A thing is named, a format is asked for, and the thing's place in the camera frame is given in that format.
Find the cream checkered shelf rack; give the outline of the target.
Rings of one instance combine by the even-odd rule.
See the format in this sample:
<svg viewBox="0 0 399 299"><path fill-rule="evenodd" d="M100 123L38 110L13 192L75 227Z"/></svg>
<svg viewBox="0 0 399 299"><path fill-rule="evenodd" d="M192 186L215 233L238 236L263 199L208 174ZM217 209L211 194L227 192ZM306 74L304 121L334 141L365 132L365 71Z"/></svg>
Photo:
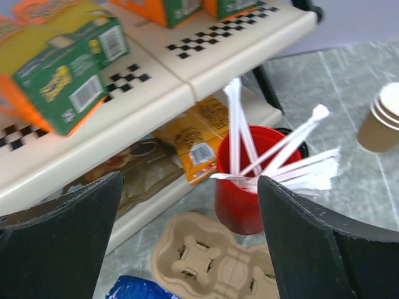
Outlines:
<svg viewBox="0 0 399 299"><path fill-rule="evenodd" d="M68 138L1 116L1 214L31 207L314 30L309 1L263 1L218 22L200 12L166 29L112 3L131 52L104 74L110 100Z"/></svg>

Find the blue Doritos chip bag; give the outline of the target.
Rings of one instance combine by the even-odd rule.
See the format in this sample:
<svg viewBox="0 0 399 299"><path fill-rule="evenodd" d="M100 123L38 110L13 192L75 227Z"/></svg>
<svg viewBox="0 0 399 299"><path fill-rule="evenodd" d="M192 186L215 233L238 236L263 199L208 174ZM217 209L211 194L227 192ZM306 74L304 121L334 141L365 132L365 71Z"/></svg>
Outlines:
<svg viewBox="0 0 399 299"><path fill-rule="evenodd" d="M122 275L105 296L106 299L179 299L151 280Z"/></svg>

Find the white wrapped straw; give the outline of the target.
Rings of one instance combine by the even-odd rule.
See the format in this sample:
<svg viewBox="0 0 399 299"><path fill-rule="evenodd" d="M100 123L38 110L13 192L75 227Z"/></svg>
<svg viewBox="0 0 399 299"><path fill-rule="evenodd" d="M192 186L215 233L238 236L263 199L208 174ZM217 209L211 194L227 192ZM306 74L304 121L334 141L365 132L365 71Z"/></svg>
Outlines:
<svg viewBox="0 0 399 299"><path fill-rule="evenodd" d="M229 166L230 173L238 175L240 171L240 149L241 140L239 135L240 129L240 112L238 109L239 101L241 99L242 82L239 77L232 79L224 88L228 99L229 110Z"/></svg>
<svg viewBox="0 0 399 299"><path fill-rule="evenodd" d="M305 129L308 129L312 125L318 123L319 121L323 120L324 118L328 117L330 114L329 110L324 106L324 105L317 105L313 111L311 117L303 124L301 124L300 127L295 129L294 131L290 132L288 135L286 135L282 140L278 141L275 145L273 145L269 150L267 150L265 153L260 155L257 159L254 160L249 166L245 167L241 172L241 176L245 176L247 173L250 171L254 170L256 166L260 166L261 163L263 163L266 159L268 159L270 156L274 155L276 152L278 152L283 146L288 144L288 142L292 141L295 137L299 136L300 133L302 133Z"/></svg>
<svg viewBox="0 0 399 299"><path fill-rule="evenodd" d="M281 167L269 177L285 187L305 186L330 188L330 180L339 171L340 148L330 149L315 156Z"/></svg>

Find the red ribbed plastic cup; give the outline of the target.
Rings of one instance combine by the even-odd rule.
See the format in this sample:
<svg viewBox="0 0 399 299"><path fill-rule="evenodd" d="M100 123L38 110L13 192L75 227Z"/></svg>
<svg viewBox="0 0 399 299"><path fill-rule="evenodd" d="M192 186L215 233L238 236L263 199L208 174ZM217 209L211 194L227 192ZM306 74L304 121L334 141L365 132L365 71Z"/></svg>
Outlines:
<svg viewBox="0 0 399 299"><path fill-rule="evenodd" d="M269 150L286 135L273 128L250 126L258 156ZM230 173L229 135L221 142L216 158L216 172ZM240 149L240 170L250 165L243 141ZM283 164L291 164L302 159L297 149ZM263 222L257 194L247 191L233 181L216 180L214 209L220 222L229 230L241 235L254 235L263 232Z"/></svg>

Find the green orange snack box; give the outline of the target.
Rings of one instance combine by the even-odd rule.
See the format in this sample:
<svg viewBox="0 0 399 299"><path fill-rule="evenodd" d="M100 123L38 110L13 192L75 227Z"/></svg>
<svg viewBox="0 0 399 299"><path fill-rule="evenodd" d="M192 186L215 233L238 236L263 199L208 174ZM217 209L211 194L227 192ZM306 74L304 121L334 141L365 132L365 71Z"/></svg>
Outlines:
<svg viewBox="0 0 399 299"><path fill-rule="evenodd" d="M85 39L1 18L1 111L71 135L107 96Z"/></svg>
<svg viewBox="0 0 399 299"><path fill-rule="evenodd" d="M118 18L93 1L21 1L12 12L20 21L85 39L101 69L130 51Z"/></svg>

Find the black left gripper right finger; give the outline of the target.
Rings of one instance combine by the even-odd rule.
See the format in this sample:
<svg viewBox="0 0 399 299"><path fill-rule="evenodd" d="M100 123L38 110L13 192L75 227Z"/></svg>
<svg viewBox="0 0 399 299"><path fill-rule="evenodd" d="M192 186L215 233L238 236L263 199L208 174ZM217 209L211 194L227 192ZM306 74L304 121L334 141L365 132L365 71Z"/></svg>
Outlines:
<svg viewBox="0 0 399 299"><path fill-rule="evenodd" d="M344 216L267 176L257 181L281 298L398 298L398 232Z"/></svg>

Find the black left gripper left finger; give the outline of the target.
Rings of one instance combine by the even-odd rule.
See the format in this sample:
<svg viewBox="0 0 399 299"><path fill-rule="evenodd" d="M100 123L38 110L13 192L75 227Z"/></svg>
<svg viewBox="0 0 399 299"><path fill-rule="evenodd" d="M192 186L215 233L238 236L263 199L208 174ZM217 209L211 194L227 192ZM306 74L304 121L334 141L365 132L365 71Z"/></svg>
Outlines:
<svg viewBox="0 0 399 299"><path fill-rule="evenodd" d="M1 216L1 298L92 298L123 175Z"/></svg>

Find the green orange box right shelf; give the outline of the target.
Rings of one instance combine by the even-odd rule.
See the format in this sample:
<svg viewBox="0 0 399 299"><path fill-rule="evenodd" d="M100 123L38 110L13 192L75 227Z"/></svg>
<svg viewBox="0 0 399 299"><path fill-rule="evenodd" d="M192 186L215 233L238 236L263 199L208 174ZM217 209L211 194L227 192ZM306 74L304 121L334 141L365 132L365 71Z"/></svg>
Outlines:
<svg viewBox="0 0 399 299"><path fill-rule="evenodd" d="M163 27L174 29L200 12L200 0L110 0L119 7L153 21Z"/></svg>

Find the brown snack bag lower shelf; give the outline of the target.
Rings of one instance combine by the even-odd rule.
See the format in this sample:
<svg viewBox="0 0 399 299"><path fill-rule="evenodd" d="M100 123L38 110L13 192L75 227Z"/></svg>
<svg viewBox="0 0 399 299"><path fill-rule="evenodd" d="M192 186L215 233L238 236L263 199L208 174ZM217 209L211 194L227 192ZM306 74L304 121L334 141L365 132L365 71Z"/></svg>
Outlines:
<svg viewBox="0 0 399 299"><path fill-rule="evenodd" d="M116 171L120 171L124 177L117 219L184 173L173 161L172 152L164 143L156 138L145 138L72 181L62 192L67 194Z"/></svg>

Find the brown pulp cup carrier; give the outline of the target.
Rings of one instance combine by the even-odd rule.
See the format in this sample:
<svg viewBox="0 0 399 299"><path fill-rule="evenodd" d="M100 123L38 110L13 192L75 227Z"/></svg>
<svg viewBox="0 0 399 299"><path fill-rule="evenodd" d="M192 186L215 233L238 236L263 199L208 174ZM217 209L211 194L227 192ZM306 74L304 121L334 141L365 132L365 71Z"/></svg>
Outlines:
<svg viewBox="0 0 399 299"><path fill-rule="evenodd" d="M243 247L227 227L196 212L166 223L151 270L180 298L279 298L267 245Z"/></svg>

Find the brown paper cups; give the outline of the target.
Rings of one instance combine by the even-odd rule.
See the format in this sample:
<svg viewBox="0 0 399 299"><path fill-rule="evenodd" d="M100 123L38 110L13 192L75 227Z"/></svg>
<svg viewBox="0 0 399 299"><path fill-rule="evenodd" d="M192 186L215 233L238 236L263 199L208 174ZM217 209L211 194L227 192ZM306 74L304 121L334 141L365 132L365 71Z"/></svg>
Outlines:
<svg viewBox="0 0 399 299"><path fill-rule="evenodd" d="M382 153L398 145L398 82L381 88L370 104L370 111L357 133L365 150Z"/></svg>

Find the black coffee cup lids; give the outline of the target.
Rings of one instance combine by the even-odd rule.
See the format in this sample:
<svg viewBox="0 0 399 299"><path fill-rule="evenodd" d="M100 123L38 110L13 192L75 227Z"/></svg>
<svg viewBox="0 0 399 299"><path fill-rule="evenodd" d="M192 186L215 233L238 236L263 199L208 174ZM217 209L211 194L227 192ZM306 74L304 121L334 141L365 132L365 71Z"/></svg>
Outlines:
<svg viewBox="0 0 399 299"><path fill-rule="evenodd" d="M292 132L290 128L278 127L275 128L276 131L282 133L283 135L287 136ZM288 163L293 161L299 161L301 159L307 158L309 156L309 149L307 143L304 141L298 149L292 154L292 156L287 160Z"/></svg>

